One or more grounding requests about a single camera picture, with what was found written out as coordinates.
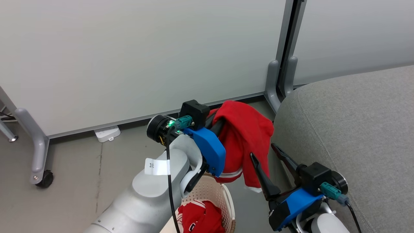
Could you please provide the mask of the grey partition leg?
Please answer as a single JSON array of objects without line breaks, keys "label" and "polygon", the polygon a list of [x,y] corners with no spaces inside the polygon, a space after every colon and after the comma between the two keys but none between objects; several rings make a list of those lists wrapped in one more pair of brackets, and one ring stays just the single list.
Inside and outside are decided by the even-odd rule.
[{"label": "grey partition leg", "polygon": [[47,170],[45,166],[50,140],[25,108],[17,108],[14,115],[32,138],[34,150],[30,183],[35,185],[42,180],[43,172]]}]

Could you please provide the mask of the grey fabric sofa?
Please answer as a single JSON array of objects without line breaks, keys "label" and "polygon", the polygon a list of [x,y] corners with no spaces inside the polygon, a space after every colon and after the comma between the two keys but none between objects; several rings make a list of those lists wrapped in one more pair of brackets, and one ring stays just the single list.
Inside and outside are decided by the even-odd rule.
[{"label": "grey fabric sofa", "polygon": [[296,162],[344,176],[364,233],[414,233],[414,65],[302,86],[274,128]]}]

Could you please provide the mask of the wide white partition panel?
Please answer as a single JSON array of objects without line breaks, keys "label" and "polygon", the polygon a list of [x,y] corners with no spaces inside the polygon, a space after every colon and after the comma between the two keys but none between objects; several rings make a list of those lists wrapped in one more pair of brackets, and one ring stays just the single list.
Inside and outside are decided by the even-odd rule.
[{"label": "wide white partition panel", "polygon": [[0,0],[0,87],[46,136],[265,90],[286,0]]}]

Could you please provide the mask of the red garment with white hem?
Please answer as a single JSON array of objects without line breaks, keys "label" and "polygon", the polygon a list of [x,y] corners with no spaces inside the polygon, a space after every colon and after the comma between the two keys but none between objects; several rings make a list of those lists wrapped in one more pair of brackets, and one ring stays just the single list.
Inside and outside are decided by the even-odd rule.
[{"label": "red garment with white hem", "polygon": [[272,121],[250,105],[237,101],[226,101],[220,108],[211,110],[209,116],[213,117],[213,125],[224,120],[219,140],[226,149],[225,166],[215,180],[230,183],[243,176],[248,189],[261,192],[250,154],[257,158],[269,176],[268,152],[274,132]]}]

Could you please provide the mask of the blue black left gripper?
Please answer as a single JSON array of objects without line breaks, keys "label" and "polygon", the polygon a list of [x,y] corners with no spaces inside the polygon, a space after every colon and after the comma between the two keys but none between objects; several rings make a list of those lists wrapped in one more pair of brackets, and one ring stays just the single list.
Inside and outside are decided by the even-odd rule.
[{"label": "blue black left gripper", "polygon": [[156,115],[147,125],[147,136],[163,146],[169,145],[179,135],[191,137],[201,151],[203,157],[202,169],[219,177],[224,170],[226,150],[219,140],[220,133],[226,124],[224,118],[212,123],[209,117],[204,128],[194,131],[192,118],[171,118],[170,116]]}]

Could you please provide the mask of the narrow white partition panel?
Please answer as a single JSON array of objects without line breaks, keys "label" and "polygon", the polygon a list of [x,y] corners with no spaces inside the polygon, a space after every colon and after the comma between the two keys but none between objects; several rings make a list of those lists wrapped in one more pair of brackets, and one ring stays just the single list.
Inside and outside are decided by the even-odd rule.
[{"label": "narrow white partition panel", "polygon": [[308,0],[294,85],[414,65],[414,0]]}]

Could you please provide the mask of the grey leg with silver cap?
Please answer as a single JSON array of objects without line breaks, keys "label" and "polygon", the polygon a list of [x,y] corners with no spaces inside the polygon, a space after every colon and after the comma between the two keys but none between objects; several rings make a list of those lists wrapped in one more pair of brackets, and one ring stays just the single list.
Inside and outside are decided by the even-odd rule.
[{"label": "grey leg with silver cap", "polygon": [[12,131],[6,126],[6,124],[0,119],[0,131],[8,138],[9,142],[15,142],[19,136],[12,133]]}]

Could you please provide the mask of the black caster wheel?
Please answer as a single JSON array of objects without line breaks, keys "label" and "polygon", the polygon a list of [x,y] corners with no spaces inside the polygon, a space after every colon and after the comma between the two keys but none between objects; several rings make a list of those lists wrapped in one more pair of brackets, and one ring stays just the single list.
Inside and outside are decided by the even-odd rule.
[{"label": "black caster wheel", "polygon": [[35,185],[39,188],[46,189],[46,188],[50,187],[50,185],[53,183],[53,180],[54,180],[54,175],[53,175],[52,171],[45,170],[43,172],[42,180],[39,183],[35,184]]}]

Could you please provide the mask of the white power strip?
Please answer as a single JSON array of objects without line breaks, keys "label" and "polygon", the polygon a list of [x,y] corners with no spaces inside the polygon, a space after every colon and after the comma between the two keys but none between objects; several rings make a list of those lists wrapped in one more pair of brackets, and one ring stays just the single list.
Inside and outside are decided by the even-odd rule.
[{"label": "white power strip", "polygon": [[118,126],[105,127],[101,129],[94,130],[95,136],[97,137],[100,143],[107,141],[113,141],[116,137],[121,134],[121,131]]}]

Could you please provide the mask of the red white lettered garment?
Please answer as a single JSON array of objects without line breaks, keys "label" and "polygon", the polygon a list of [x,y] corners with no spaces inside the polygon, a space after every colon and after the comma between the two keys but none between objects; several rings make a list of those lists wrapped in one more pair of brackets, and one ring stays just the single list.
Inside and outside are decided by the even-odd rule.
[{"label": "red white lettered garment", "polygon": [[180,233],[225,233],[222,211],[210,201],[192,201],[178,208]]}]

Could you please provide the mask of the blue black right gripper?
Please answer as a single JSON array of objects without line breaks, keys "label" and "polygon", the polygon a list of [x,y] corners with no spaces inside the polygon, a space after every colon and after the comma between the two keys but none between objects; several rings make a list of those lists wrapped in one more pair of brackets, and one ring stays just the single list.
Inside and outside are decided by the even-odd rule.
[{"label": "blue black right gripper", "polygon": [[347,232],[348,229],[330,208],[333,200],[342,206],[349,206],[346,179],[332,171],[332,179],[321,184],[322,193],[313,196],[302,187],[302,170],[305,164],[298,164],[275,143],[271,148],[281,162],[283,171],[293,190],[281,193],[263,171],[259,160],[251,152],[250,159],[265,199],[268,199],[268,221],[273,231],[289,229],[291,232]]}]

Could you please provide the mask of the grey partition post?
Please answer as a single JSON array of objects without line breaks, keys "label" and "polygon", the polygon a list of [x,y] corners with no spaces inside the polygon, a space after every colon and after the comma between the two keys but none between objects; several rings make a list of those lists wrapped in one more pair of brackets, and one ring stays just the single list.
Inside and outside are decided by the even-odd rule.
[{"label": "grey partition post", "polygon": [[294,75],[298,58],[294,55],[303,15],[308,0],[293,0],[280,64],[278,88],[286,97],[294,90]]},{"label": "grey partition post", "polygon": [[269,103],[274,113],[277,113],[277,110],[281,104],[281,101],[278,97],[278,78],[280,76],[280,69],[282,67],[284,57],[289,51],[287,47],[289,45],[291,33],[291,17],[294,17],[294,13],[296,11],[296,0],[284,1],[285,8],[278,39],[277,53],[275,59],[270,61],[268,64],[264,94],[265,99]]}]

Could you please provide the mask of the white perforated laundry basket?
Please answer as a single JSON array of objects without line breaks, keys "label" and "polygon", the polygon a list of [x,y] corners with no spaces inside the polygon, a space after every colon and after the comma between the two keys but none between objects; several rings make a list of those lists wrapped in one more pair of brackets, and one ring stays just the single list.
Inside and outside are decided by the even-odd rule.
[{"label": "white perforated laundry basket", "polygon": [[[186,205],[192,201],[210,201],[213,202],[222,211],[222,225],[225,229],[225,233],[235,232],[235,210],[232,201],[232,196],[228,188],[224,184],[216,182],[213,177],[202,176],[198,184],[189,193],[186,198],[182,199],[181,205]],[[173,218],[167,222],[160,233],[180,233],[177,232]]]}]

